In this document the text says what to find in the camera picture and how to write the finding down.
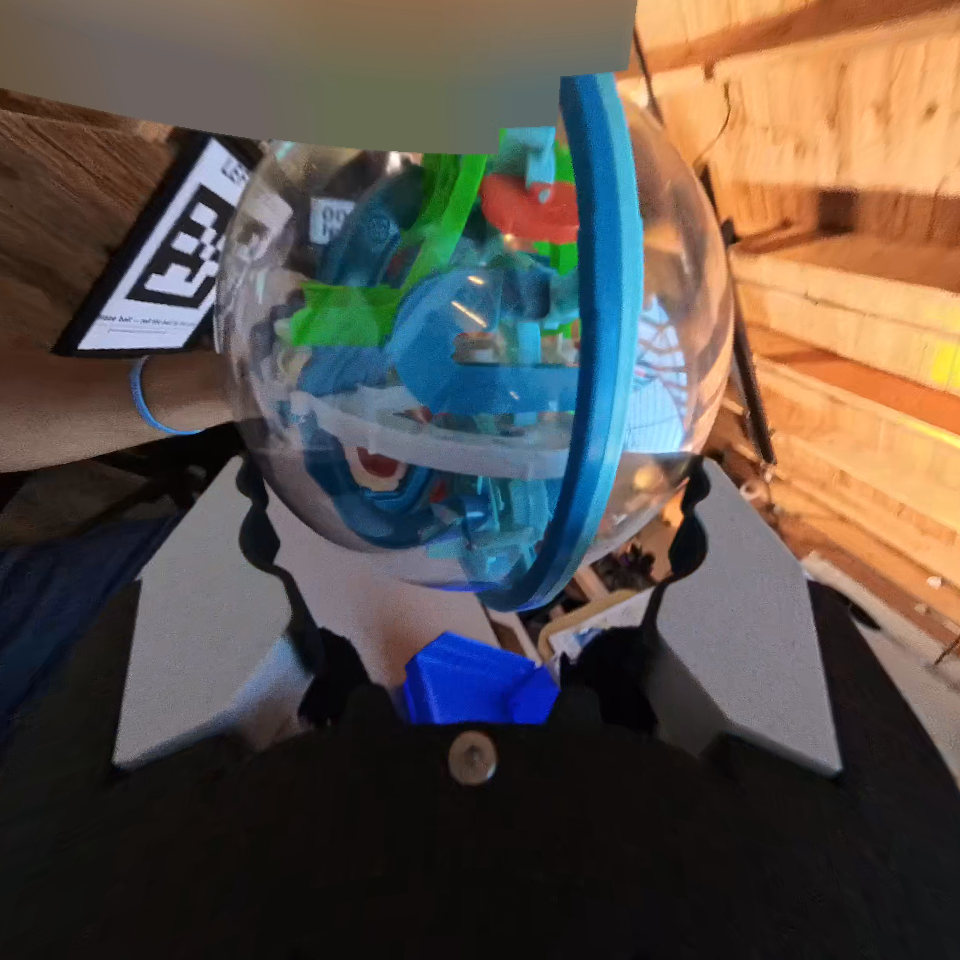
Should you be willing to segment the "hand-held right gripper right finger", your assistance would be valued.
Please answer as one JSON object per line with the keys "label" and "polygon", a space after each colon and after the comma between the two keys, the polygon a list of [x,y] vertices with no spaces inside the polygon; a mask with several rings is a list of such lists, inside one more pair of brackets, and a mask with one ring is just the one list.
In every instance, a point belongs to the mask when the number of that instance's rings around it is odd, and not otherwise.
{"label": "hand-held right gripper right finger", "polygon": [[680,504],[645,693],[660,739],[702,757],[738,738],[821,776],[843,760],[808,579],[713,460]]}

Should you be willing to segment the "blue wristband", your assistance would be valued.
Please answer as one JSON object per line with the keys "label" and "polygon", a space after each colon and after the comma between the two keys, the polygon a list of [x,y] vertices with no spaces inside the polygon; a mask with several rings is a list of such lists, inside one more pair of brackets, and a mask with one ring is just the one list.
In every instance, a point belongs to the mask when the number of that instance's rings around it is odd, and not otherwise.
{"label": "blue wristband", "polygon": [[165,437],[187,438],[199,436],[205,431],[203,428],[198,430],[174,428],[157,420],[152,413],[143,390],[143,375],[150,359],[150,355],[145,355],[135,360],[128,374],[130,398],[139,418],[146,426],[150,427],[151,430]]}

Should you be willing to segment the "person's dark pants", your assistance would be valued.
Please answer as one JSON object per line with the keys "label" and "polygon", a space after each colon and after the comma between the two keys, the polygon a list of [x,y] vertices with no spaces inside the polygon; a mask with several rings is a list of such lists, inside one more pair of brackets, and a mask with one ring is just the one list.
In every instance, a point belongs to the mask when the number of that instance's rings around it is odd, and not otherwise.
{"label": "person's dark pants", "polygon": [[182,517],[126,520],[1,552],[1,730],[41,696],[114,596],[135,582]]}

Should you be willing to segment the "person's left forearm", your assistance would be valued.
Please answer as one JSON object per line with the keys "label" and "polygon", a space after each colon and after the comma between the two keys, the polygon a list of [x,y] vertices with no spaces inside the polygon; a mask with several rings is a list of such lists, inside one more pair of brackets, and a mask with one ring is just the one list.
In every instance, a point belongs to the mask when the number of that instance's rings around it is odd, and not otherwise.
{"label": "person's left forearm", "polygon": [[[22,474],[95,459],[165,437],[139,417],[129,373],[135,361],[4,352],[1,473]],[[150,356],[143,390],[162,424],[204,431],[234,421],[229,370],[211,352]]]}

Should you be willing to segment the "blue plastic block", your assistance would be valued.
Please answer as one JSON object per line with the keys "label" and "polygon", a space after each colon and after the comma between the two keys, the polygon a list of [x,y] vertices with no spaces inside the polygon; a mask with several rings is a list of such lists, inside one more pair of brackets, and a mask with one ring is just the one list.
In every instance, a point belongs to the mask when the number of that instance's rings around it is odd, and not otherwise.
{"label": "blue plastic block", "polygon": [[559,696],[548,667],[449,631],[408,661],[403,683],[414,725],[539,726]]}

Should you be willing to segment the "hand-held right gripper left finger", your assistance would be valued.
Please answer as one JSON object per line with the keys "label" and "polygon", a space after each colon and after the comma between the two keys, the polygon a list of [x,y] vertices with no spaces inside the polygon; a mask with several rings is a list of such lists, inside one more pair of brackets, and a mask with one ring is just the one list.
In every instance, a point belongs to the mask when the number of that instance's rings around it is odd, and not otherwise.
{"label": "hand-held right gripper left finger", "polygon": [[112,757],[121,769],[219,735],[264,751],[307,731],[293,603],[241,549],[252,507],[238,486],[243,465],[227,464],[140,576]]}

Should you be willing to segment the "wooden shelf unit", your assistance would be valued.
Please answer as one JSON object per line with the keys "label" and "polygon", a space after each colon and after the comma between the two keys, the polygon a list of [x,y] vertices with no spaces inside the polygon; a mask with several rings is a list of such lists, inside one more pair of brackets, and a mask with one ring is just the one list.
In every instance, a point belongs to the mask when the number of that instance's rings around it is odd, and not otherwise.
{"label": "wooden shelf unit", "polygon": [[958,670],[958,2],[637,2],[759,400],[713,448],[812,570]]}

